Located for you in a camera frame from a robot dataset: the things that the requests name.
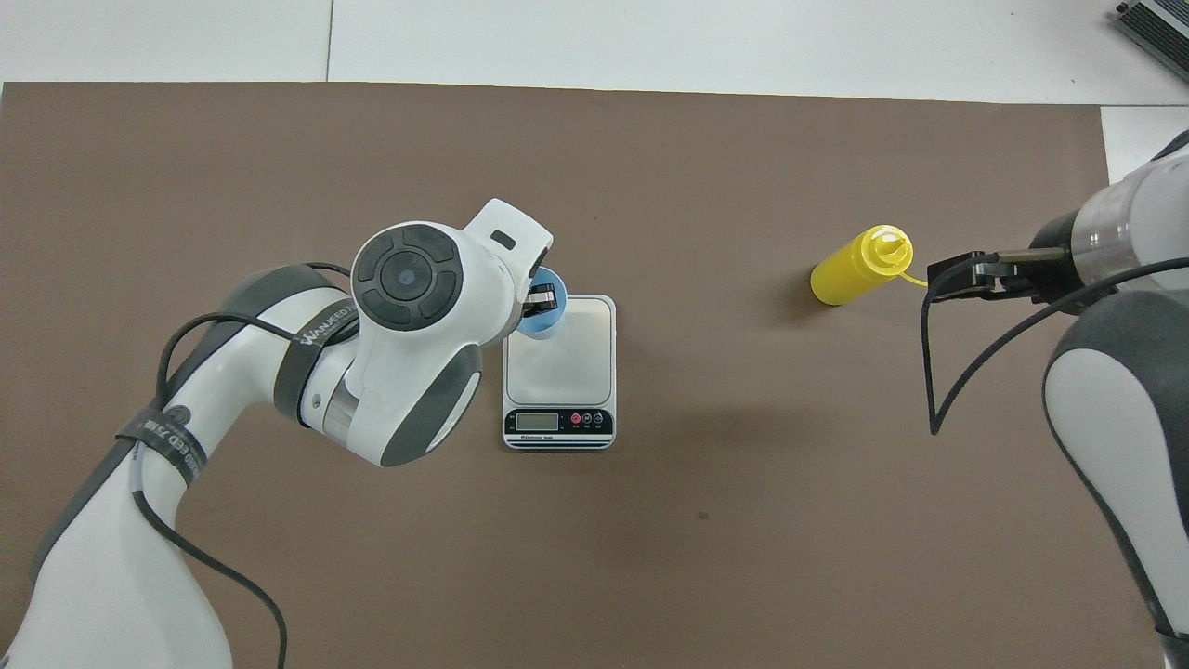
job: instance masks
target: metal device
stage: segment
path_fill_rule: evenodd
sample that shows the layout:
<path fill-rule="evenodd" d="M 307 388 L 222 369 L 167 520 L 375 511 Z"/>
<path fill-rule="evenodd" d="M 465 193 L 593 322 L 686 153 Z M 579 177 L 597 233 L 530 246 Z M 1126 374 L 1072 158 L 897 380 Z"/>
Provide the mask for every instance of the metal device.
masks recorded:
<path fill-rule="evenodd" d="M 1189 2 L 1131 0 L 1115 6 L 1114 26 L 1189 82 Z"/>
<path fill-rule="evenodd" d="M 611 446 L 616 412 L 615 302 L 568 295 L 548 339 L 504 341 L 504 443 L 524 452 L 594 452 Z"/>

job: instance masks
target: digital kitchen scale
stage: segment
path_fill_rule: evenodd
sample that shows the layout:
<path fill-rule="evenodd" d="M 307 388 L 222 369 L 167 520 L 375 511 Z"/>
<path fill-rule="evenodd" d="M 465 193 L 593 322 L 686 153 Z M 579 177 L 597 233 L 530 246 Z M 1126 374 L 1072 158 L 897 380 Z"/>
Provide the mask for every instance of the digital kitchen scale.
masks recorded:
<path fill-rule="evenodd" d="M 568 295 L 556 333 L 504 341 L 504 443 L 526 452 L 594 452 L 615 441 L 615 302 Z"/>

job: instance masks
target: black cable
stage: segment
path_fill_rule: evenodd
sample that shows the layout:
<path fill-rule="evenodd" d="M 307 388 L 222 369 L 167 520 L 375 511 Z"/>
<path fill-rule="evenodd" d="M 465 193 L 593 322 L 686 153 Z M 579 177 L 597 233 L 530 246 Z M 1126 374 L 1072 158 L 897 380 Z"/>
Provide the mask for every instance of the black cable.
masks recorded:
<path fill-rule="evenodd" d="M 229 313 L 229 311 L 214 311 L 200 315 L 197 317 L 190 318 L 189 322 L 183 324 L 174 333 L 174 336 L 169 339 L 165 345 L 165 349 L 161 353 L 161 364 L 157 367 L 157 397 L 153 398 L 152 406 L 157 411 L 165 411 L 165 403 L 169 400 L 169 361 L 174 358 L 174 349 L 177 348 L 177 343 L 185 337 L 187 334 L 195 327 L 202 324 L 203 322 L 219 321 L 219 322 L 244 322 L 247 324 L 254 324 L 260 329 L 276 334 L 277 337 L 283 340 L 292 340 L 294 333 L 287 332 L 271 322 L 260 320 L 254 315 L 245 315 L 241 313 Z"/>
<path fill-rule="evenodd" d="M 958 397 L 958 393 L 962 392 L 962 389 L 967 385 L 970 378 L 974 377 L 975 372 L 977 372 L 979 368 L 983 366 L 983 364 L 990 360 L 990 356 L 999 353 L 1000 349 L 1002 349 L 1005 346 L 1007 346 L 1008 342 L 1018 337 L 1019 334 L 1023 333 L 1024 330 L 1028 329 L 1030 327 L 1040 322 L 1042 320 L 1049 317 L 1050 315 L 1062 310 L 1063 308 L 1082 299 L 1083 297 L 1099 292 L 1105 288 L 1111 288 L 1113 285 L 1118 285 L 1119 283 L 1124 283 L 1125 280 L 1131 280 L 1133 278 L 1139 278 L 1141 276 L 1147 276 L 1150 273 L 1159 273 L 1162 271 L 1171 271 L 1174 269 L 1189 267 L 1189 257 L 1160 260 L 1157 263 L 1146 264 L 1143 266 L 1121 271 L 1108 278 L 1096 280 L 1094 283 L 1090 283 L 1089 285 L 1078 288 L 1077 290 L 1074 290 L 1068 295 L 1053 299 L 1045 308 L 1038 310 L 1037 313 L 1030 315 L 1028 317 L 1025 317 L 1024 320 L 1018 322 L 1014 327 L 1005 332 L 1001 337 L 992 342 L 989 347 L 987 347 L 981 354 L 979 354 L 979 356 L 974 359 L 974 361 L 965 368 L 965 371 L 962 372 L 962 375 L 958 377 L 958 380 L 954 384 L 954 387 L 950 389 L 950 392 L 946 393 L 945 400 L 942 402 L 942 409 L 935 412 L 933 371 L 932 371 L 932 361 L 930 359 L 930 353 L 929 353 L 929 304 L 930 302 L 932 302 L 932 298 L 937 294 L 937 290 L 946 280 L 956 276 L 958 272 L 970 269 L 970 266 L 975 264 L 996 261 L 998 259 L 999 259 L 999 253 L 987 253 L 983 255 L 975 255 L 945 270 L 937 277 L 936 282 L 930 283 L 929 291 L 925 294 L 925 302 L 920 305 L 920 345 L 923 349 L 921 353 L 925 366 L 925 397 L 929 400 L 929 433 L 931 435 L 937 435 L 940 431 L 942 422 L 945 421 L 945 415 L 950 411 L 950 405 L 954 404 L 954 400 Z"/>
<path fill-rule="evenodd" d="M 331 271 L 338 271 L 342 276 L 351 278 L 351 270 L 342 266 L 341 264 L 313 261 L 313 263 L 306 263 L 306 266 L 313 269 L 328 269 Z"/>
<path fill-rule="evenodd" d="M 210 555 L 205 553 L 202 549 L 185 541 L 185 537 L 175 532 L 174 529 L 166 525 L 165 522 L 157 516 L 157 512 L 149 506 L 149 500 L 145 499 L 144 491 L 134 491 L 132 493 L 132 499 L 136 500 L 137 509 L 140 510 L 140 516 L 149 522 L 149 525 L 152 525 L 152 529 L 156 530 L 158 535 L 169 541 L 169 543 L 185 551 L 185 554 L 194 560 L 197 560 L 210 569 L 214 569 L 232 581 L 235 581 L 263 601 L 264 606 L 269 607 L 269 612 L 272 613 L 272 619 L 277 621 L 277 633 L 281 637 L 279 649 L 277 650 L 277 669 L 284 669 L 285 654 L 289 646 L 289 629 L 285 626 L 285 617 L 282 616 L 281 607 L 277 606 L 277 602 L 272 601 L 269 593 L 264 592 L 264 588 L 253 583 L 247 576 L 244 576 L 239 572 L 235 572 L 231 567 L 227 567 L 222 562 L 210 557 Z"/>
<path fill-rule="evenodd" d="M 190 318 L 185 324 L 180 327 L 177 332 L 174 333 L 174 336 L 169 339 L 169 342 L 165 345 L 165 349 L 161 354 L 161 364 L 157 367 L 157 397 L 153 398 L 153 402 L 151 404 L 151 406 L 157 411 L 164 411 L 165 404 L 169 400 L 169 379 L 168 379 L 169 362 L 170 359 L 174 358 L 174 349 L 177 348 L 178 342 L 181 342 L 182 339 L 185 337 L 191 329 L 194 329 L 199 324 L 202 324 L 203 322 L 210 322 L 210 321 L 244 322 L 246 324 L 252 324 L 259 327 L 260 329 L 276 334 L 277 337 L 281 337 L 283 340 L 292 341 L 294 339 L 294 334 L 291 332 L 287 332 L 285 329 L 277 327 L 276 324 L 272 324 L 271 322 L 262 320 L 254 315 L 246 315 L 241 313 L 231 313 L 231 311 L 214 311 Z M 152 529 L 156 530 L 157 534 L 161 535 L 165 541 L 180 548 L 187 555 L 197 560 L 202 564 L 206 564 L 210 569 L 214 569 L 219 574 L 222 574 L 224 576 L 239 583 L 240 586 L 246 588 L 250 593 L 256 595 L 257 599 L 264 602 L 264 606 L 269 608 L 269 611 L 272 613 L 273 620 L 276 620 L 277 623 L 277 633 L 281 637 L 279 649 L 277 651 L 277 669 L 284 669 L 285 654 L 289 645 L 289 631 L 285 627 L 285 618 L 284 616 L 281 614 L 281 607 L 277 606 L 277 602 L 272 601 L 272 598 L 270 598 L 269 594 L 265 593 L 263 588 L 253 583 L 247 576 L 244 576 L 239 572 L 235 572 L 231 567 L 227 567 L 222 562 L 219 562 L 214 557 L 207 555 L 206 553 L 202 551 L 202 549 L 191 544 L 185 539 L 185 537 L 182 537 L 176 531 L 174 531 L 172 528 L 166 525 L 165 522 L 163 522 L 161 517 L 157 516 L 157 512 L 155 512 L 152 507 L 149 506 L 149 500 L 145 499 L 144 491 L 134 491 L 132 493 L 132 498 L 137 503 L 137 509 L 140 510 L 140 516 L 143 516 L 144 519 L 149 523 L 149 525 L 151 525 Z"/>

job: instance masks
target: robotic arm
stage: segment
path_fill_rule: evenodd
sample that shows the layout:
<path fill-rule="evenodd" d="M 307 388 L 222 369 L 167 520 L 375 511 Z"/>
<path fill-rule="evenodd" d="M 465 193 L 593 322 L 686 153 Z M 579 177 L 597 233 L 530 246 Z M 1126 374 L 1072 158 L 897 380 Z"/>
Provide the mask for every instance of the robotic arm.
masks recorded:
<path fill-rule="evenodd" d="M 1189 669 L 1189 269 L 1108 285 L 1189 255 L 1189 131 L 1031 248 L 998 255 L 937 263 L 931 289 L 938 301 L 1028 295 L 1080 314 L 1049 364 L 1045 414 L 1114 532 L 1166 665 Z"/>
<path fill-rule="evenodd" d="M 163 384 L 161 406 L 120 430 L 44 539 L 0 667 L 231 668 L 214 611 L 134 493 L 168 532 L 207 457 L 258 403 L 378 466 L 428 454 L 474 393 L 480 347 L 547 303 L 547 288 L 530 295 L 529 283 L 552 242 L 492 200 L 461 231 L 415 221 L 373 235 L 354 259 L 350 296 L 306 265 L 240 284 L 224 311 L 262 322 L 212 326 Z"/>

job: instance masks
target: black strap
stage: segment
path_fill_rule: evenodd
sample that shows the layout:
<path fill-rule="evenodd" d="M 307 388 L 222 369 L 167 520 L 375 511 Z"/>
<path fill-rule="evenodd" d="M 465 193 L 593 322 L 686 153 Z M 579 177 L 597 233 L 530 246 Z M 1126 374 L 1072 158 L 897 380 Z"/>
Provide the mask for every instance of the black strap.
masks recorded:
<path fill-rule="evenodd" d="M 346 333 L 347 327 L 356 327 L 359 323 L 359 310 L 351 297 L 339 299 L 326 307 L 301 329 L 294 334 L 289 342 L 289 351 L 285 352 L 284 360 L 281 361 L 281 370 L 277 371 L 277 381 L 272 386 L 272 404 L 283 416 L 287 416 L 303 428 L 309 428 L 301 419 L 301 399 L 306 393 L 306 385 L 314 373 L 322 349 L 328 345 L 338 343 L 341 337 L 335 337 L 340 332 Z"/>
<path fill-rule="evenodd" d="M 137 412 L 115 435 L 141 442 L 168 460 L 189 486 L 207 466 L 207 452 L 199 440 L 169 415 L 152 408 Z"/>

